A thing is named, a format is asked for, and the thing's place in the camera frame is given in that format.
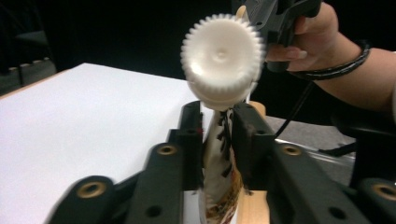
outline gray floor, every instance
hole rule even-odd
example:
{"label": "gray floor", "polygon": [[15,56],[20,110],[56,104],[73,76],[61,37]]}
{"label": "gray floor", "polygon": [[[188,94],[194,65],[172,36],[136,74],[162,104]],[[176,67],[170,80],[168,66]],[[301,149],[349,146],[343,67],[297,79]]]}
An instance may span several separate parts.
{"label": "gray floor", "polygon": [[[49,60],[37,61],[22,67],[26,85],[35,83],[56,73],[53,63]],[[11,69],[9,74],[0,76],[0,95],[15,91],[21,87],[18,71]],[[276,132],[284,122],[283,119],[268,117],[268,124]],[[312,125],[291,122],[278,138],[280,141],[291,142],[307,148],[330,178],[348,184],[353,165],[353,155],[334,159],[317,153],[318,148],[332,149],[354,142],[354,139],[340,134],[332,126]]]}

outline black bracelet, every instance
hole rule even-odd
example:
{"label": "black bracelet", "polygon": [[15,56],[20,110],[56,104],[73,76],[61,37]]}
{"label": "black bracelet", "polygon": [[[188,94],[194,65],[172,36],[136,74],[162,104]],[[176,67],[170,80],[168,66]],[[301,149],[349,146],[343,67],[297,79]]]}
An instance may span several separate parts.
{"label": "black bracelet", "polygon": [[370,54],[371,46],[367,41],[359,40],[355,43],[361,47],[361,55],[352,62],[320,70],[291,72],[291,74],[309,81],[331,79],[348,74],[361,66]]}

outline metal grommet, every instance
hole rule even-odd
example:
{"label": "metal grommet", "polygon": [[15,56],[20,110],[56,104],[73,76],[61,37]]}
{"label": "metal grommet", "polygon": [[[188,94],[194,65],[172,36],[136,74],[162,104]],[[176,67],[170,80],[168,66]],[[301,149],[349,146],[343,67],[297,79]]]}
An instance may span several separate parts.
{"label": "metal grommet", "polygon": [[373,185],[373,190],[376,194],[387,200],[396,201],[396,188],[394,187],[379,183]]}
{"label": "metal grommet", "polygon": [[77,196],[80,198],[94,198],[106,191],[106,184],[103,182],[90,182],[81,186],[77,191]]}
{"label": "metal grommet", "polygon": [[164,156],[169,156],[172,154],[175,154],[177,152],[177,149],[172,146],[163,146],[157,149],[158,154],[164,155]]}
{"label": "metal grommet", "polygon": [[297,147],[283,147],[283,152],[290,156],[298,156],[301,155],[301,150]]}

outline hand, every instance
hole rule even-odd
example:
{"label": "hand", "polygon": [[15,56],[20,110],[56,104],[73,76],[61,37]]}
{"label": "hand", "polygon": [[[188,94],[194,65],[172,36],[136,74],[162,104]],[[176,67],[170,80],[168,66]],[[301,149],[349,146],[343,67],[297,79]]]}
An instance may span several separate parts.
{"label": "hand", "polygon": [[315,18],[300,17],[295,22],[293,46],[270,46],[266,61],[290,61],[288,71],[331,67],[330,58],[337,42],[338,19],[334,9],[322,3]]}

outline white table surface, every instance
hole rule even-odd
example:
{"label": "white table surface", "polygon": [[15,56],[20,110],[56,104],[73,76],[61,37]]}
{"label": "white table surface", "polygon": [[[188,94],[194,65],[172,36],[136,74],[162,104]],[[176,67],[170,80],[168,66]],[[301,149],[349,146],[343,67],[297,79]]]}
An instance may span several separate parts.
{"label": "white table surface", "polygon": [[[77,180],[142,170],[195,100],[183,80],[88,63],[2,98],[0,223],[45,223]],[[186,206],[184,222],[198,223],[197,204]]]}

